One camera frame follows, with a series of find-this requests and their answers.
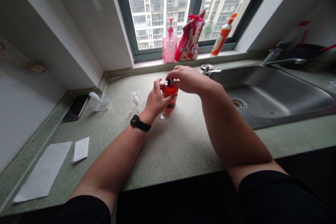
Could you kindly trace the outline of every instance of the sink drain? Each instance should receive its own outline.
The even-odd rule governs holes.
[[[246,108],[246,103],[238,100],[238,99],[231,99],[232,103],[239,109],[244,109]]]

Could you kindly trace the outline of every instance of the pink pump bottle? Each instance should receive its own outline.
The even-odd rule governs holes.
[[[177,43],[179,42],[178,36],[174,33],[172,27],[173,17],[168,18],[170,26],[168,27],[168,33],[162,37],[162,59],[164,63],[172,63],[175,60],[175,51]]]

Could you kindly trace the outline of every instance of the window sill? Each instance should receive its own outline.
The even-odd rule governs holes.
[[[136,63],[134,67],[131,69],[109,71],[107,72],[107,75],[110,78],[116,78],[120,76],[138,75],[150,72],[169,71],[172,70],[176,65],[188,65],[194,67],[206,63],[216,64],[229,61],[265,58],[267,54],[268,50],[244,52],[244,53],[239,53],[235,50],[227,50],[227,51],[221,51],[219,55],[216,57],[211,57],[210,53],[203,53],[199,54],[196,60],[191,61],[181,61],[181,62],[164,64],[162,59],[158,59],[153,61],[139,62]]]
[[[228,56],[228,55],[235,55],[235,54],[239,54],[239,52],[235,51],[235,50],[228,50],[228,51],[221,51],[219,52],[218,56]],[[210,56],[210,53],[204,53],[204,54],[199,54],[197,59],[194,60],[194,62],[197,62],[199,60],[204,60],[204,59],[208,59],[208,58],[215,58]],[[174,63],[168,63],[166,65],[179,65],[178,63],[182,63],[182,62],[174,62]],[[163,59],[157,59],[157,60],[153,60],[153,61],[145,61],[145,62],[139,62],[139,63],[135,63],[134,64],[134,68],[142,68],[142,67],[152,67],[152,66],[157,66],[157,65],[162,65],[163,63]]]

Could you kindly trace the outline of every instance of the hand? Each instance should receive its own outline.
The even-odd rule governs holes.
[[[145,110],[139,115],[141,121],[150,125],[165,109],[165,107],[167,107],[167,105],[177,96],[177,94],[172,94],[167,98],[164,98],[160,90],[163,86],[163,83],[160,83],[161,80],[162,78],[159,78],[154,81],[154,87],[148,95]]]
[[[206,93],[207,89],[218,84],[196,69],[181,65],[174,67],[173,71],[167,75],[166,80],[168,79],[179,79],[178,81],[173,81],[171,85],[178,87],[186,93],[197,95]]]

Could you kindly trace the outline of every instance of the smartphone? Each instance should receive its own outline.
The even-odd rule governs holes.
[[[63,117],[62,121],[78,120],[81,117],[88,100],[88,95],[76,97],[68,112]]]

